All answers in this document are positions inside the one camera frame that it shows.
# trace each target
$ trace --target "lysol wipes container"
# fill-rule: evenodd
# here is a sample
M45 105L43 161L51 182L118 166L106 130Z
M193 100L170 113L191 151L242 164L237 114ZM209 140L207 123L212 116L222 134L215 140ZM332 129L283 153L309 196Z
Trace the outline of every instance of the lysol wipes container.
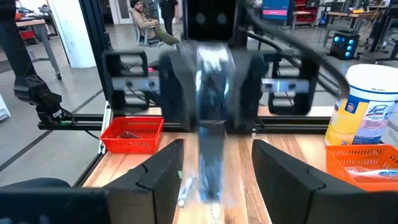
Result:
M346 78L350 93L336 102L325 143L377 144L398 104L398 69L354 65Z

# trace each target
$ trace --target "chair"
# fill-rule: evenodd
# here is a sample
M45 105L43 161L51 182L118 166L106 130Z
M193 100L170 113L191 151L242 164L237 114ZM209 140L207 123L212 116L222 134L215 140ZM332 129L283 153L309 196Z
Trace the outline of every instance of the chair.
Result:
M136 43L137 45L144 45L144 46L149 46L149 47L159 47L163 44L162 40L158 37L154 37L151 40L148 40L148 29L150 28L155 28L155 26L150 26L145 29L145 36L141 36L140 28L138 24L135 22L134 17L132 16L132 13L129 11L132 17L132 23L134 24L134 27L136 28Z

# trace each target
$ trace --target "wooden tabletop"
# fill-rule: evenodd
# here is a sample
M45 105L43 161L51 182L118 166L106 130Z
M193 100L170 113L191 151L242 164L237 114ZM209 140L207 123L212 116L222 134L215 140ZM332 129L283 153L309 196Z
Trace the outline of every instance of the wooden tabletop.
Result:
M313 107L309 116L330 116L332 106ZM159 114L160 109L152 108L148 113ZM269 116L267 107L259 109L259 115ZM174 141L184 139L183 180L187 178L188 170L198 170L198 142L197 135L193 133L163 133L159 150ZM224 180L227 187L229 205L222 206L220 217L215 218L209 205L204 205L199 200L187 202L185 208L177 206L174 223L271 223L257 185L256 176L251 160L252 140L261 139L283 150L290 155L304 161L317 169L326 171L326 152L324 136L300 134L257 134L251 136L228 136L224 151ZM102 187L112 180L125 174L129 169L138 166L148 159L146 154L112 154L107 153L96 169L85 182L84 187Z
M38 19L33 21L25 21L25 22L17 22L18 27L25 27L25 26L34 26L39 24L45 24L44 19Z
M362 17L369 18L374 15L375 12L362 12L362 13L347 13L347 12L328 12L329 15L332 16L344 16L344 17Z

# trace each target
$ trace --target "concrete floor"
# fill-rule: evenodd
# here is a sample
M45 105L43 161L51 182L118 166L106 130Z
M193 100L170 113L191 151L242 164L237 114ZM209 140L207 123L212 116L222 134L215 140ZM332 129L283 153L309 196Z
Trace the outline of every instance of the concrete floor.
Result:
M180 36L181 26L174 26L176 37ZM112 45L116 50L145 50L149 62L157 60L159 54L170 47L163 45L159 48L138 47L134 41L132 25L109 26ZM328 48L322 47L325 31L313 30L308 27L298 28L295 37L306 42L319 52L327 52ZM96 68L73 69L70 68L62 44L59 39L50 41L57 58L63 80L55 79L55 72L49 62L35 62L37 73L47 82L49 88L62 95L62 106L70 111L79 113L101 114L104 110L104 96L101 92L101 83ZM250 40L250 49L257 49L257 41ZM42 44L30 45L36 57L44 57L45 50ZM6 60L4 53L0 53L0 61ZM346 62L335 58L329 60L343 73L359 63L368 63L365 60L350 60ZM0 73L0 93L4 98L12 117L0 122L0 186L38 177L56 177L66 180L73 185L87 165L95 157L98 147L97 140L83 131L41 131L37 127L39 119L34 106L19 101L14 97L13 86L15 76L13 71ZM328 93L322 92L322 87L317 87L321 92L316 93L314 106L332 106L335 99ZM264 95L262 104L267 104ZM394 116L392 125L398 129L398 114ZM398 134L389 128L383 140L398 146Z

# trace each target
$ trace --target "red basket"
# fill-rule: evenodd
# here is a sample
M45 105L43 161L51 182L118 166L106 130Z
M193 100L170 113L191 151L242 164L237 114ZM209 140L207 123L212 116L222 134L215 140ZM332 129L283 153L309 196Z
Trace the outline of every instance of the red basket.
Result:
M162 136L163 121L163 117L114 118L100 139L109 152L154 154ZM137 138L120 138L126 131Z
M398 190L398 182L384 178L354 178L346 167L398 169L398 150L387 144L327 146L326 169L329 174L367 191Z
M22 40L29 40L35 38L35 33L32 30L20 31L19 35L21 36Z

